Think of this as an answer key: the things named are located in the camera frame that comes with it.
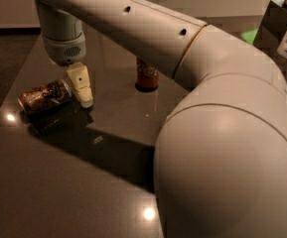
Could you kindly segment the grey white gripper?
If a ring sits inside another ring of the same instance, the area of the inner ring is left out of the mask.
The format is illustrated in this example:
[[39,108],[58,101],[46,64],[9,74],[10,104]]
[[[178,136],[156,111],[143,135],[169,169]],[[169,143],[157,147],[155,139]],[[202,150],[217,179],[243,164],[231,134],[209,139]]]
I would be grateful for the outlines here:
[[62,41],[53,40],[42,35],[45,50],[49,58],[60,66],[68,66],[67,75],[72,83],[72,91],[83,108],[93,105],[93,96],[87,66],[77,62],[85,57],[85,35],[81,33],[77,38]]

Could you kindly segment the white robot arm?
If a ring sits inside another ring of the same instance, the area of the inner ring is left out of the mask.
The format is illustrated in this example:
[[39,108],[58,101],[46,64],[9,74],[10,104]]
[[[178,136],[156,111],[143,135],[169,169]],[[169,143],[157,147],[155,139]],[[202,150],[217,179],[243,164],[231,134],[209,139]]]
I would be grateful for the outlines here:
[[146,0],[36,0],[188,89],[154,154],[165,238],[287,238],[287,83],[260,50]]

